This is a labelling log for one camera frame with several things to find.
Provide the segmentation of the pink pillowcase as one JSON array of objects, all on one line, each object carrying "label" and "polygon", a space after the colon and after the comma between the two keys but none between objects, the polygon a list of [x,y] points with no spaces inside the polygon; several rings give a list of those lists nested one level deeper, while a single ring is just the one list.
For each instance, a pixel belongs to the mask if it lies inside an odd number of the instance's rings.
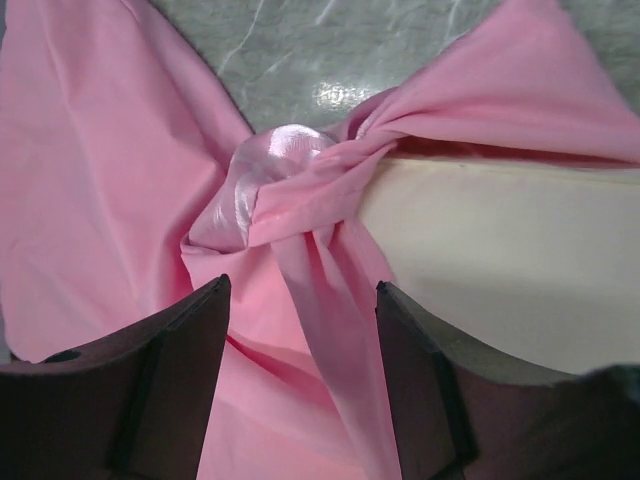
[{"label": "pink pillowcase", "polygon": [[227,275],[201,479],[406,479],[376,319],[378,284],[402,289],[359,217],[382,160],[639,173],[638,117],[554,1],[503,2],[334,126],[258,134],[145,1],[6,20],[7,343],[38,362]]}]

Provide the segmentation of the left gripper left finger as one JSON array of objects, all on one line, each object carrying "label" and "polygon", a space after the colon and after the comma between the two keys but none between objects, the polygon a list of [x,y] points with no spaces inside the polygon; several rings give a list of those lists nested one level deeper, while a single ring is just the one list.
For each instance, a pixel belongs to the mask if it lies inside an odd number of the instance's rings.
[{"label": "left gripper left finger", "polygon": [[218,277],[40,363],[1,369],[5,479],[193,479],[229,325]]}]

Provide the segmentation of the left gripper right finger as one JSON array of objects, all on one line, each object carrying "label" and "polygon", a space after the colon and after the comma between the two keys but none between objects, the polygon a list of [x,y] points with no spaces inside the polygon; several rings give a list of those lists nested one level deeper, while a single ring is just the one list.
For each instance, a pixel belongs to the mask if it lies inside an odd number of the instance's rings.
[{"label": "left gripper right finger", "polygon": [[497,350],[389,282],[377,328],[406,479],[635,479],[639,369],[572,375]]}]

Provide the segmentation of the cream pillow with bear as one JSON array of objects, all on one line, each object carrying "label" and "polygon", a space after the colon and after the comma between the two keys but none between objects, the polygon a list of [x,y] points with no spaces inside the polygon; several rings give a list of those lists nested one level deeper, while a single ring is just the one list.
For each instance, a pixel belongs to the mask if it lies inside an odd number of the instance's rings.
[{"label": "cream pillow with bear", "polygon": [[639,173],[387,158],[360,220],[397,285],[525,361],[581,373],[639,359]]}]

